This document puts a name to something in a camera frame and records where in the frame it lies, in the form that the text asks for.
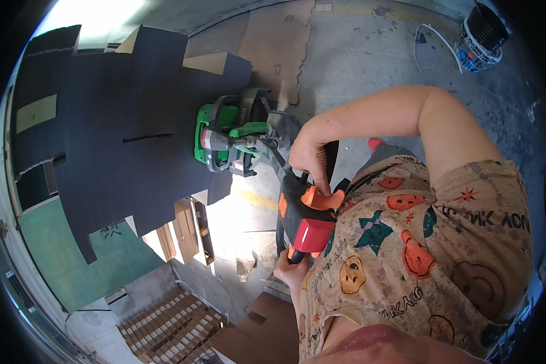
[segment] red shoe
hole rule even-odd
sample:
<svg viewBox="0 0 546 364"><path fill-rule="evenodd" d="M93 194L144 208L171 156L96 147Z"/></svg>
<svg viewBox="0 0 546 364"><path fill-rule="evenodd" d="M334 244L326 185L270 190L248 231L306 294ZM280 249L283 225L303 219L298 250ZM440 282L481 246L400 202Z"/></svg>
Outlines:
<svg viewBox="0 0 546 364"><path fill-rule="evenodd" d="M376 151L376 148L378 148L378 146L380 145L386 145L385 142L383 142L382 140L378 139L378 138L370 138L368 139L368 148L370 148L370 150L372 152L375 152Z"/></svg>

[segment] hand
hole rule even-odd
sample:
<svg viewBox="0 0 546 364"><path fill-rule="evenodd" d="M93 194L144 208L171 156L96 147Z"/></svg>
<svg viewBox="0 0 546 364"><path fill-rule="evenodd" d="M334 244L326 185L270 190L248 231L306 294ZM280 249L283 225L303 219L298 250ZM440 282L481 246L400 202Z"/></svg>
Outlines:
<svg viewBox="0 0 546 364"><path fill-rule="evenodd" d="M309 253L303 255L303 259L296 265L289 264L289 249L285 249L279 255L273 274L284 281L289 289L297 291L301 289L303 280L306 278L309 271Z"/></svg>
<svg viewBox="0 0 546 364"><path fill-rule="evenodd" d="M306 123L289 152L289 164L296 170L309 173L318 190L325 196L331 197L328 176L325 171L326 158L324 144L315 138L315 127L312 120Z"/></svg>

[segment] yellow floor marking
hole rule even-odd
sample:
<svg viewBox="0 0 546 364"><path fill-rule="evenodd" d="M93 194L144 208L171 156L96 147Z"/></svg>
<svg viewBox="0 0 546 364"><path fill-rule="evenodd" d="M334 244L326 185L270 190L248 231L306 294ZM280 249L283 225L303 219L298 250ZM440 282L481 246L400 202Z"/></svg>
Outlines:
<svg viewBox="0 0 546 364"><path fill-rule="evenodd" d="M263 196L262 194L250 192L247 190L241 190L241 189L235 189L234 192L247 202L250 202L265 208L270 208L275 211L277 211L278 209L277 200L273 200L269 197Z"/></svg>

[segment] orange handle grip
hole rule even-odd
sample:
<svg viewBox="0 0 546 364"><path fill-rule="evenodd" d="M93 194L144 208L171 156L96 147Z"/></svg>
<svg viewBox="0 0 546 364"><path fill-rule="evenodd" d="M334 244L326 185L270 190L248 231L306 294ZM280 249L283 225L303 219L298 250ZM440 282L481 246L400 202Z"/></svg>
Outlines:
<svg viewBox="0 0 546 364"><path fill-rule="evenodd" d="M342 190L337 190L331 197L325 197L318 191L317 186L312 186L302 195L302 202L314 210L326 211L330 208L339 208L344 198L346 193Z"/></svg>

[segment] gray pants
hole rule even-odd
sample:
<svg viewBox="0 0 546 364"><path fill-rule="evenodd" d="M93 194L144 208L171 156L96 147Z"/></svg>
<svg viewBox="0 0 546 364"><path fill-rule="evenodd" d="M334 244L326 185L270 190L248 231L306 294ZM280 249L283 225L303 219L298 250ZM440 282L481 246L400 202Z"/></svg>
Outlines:
<svg viewBox="0 0 546 364"><path fill-rule="evenodd" d="M362 166L362 168L357 171L356 175L358 175L361 171L364 171L366 168L370 167L372 164L377 164L378 162L385 160L386 158L400 155L416 157L407 148L389 146L388 144L380 144L378 147L376 147L375 152L372 153L372 156L370 157L368 162L366 162L366 164L364 164L364 166Z"/></svg>

